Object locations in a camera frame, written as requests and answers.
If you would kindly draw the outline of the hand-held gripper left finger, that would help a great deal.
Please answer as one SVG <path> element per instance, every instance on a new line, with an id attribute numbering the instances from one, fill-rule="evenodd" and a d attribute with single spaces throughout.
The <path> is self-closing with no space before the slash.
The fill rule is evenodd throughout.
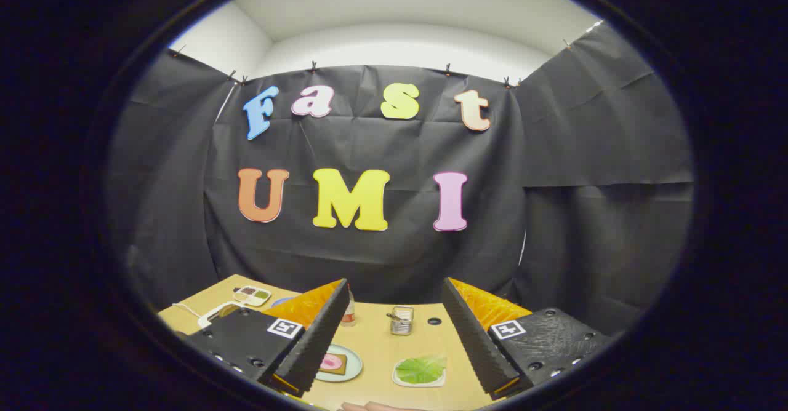
<path id="1" fill-rule="evenodd" d="M 264 312 L 224 307 L 183 340 L 237 375 L 302 397 L 312 388 L 350 293 L 347 280 L 339 279 Z"/>

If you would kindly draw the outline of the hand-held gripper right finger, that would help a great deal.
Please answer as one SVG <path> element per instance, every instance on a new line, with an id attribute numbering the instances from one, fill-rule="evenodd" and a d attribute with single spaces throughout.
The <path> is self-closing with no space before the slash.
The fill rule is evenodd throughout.
<path id="1" fill-rule="evenodd" d="M 453 277 L 441 301 L 491 399 L 562 377 L 611 340 L 559 308 L 532 312 Z"/>

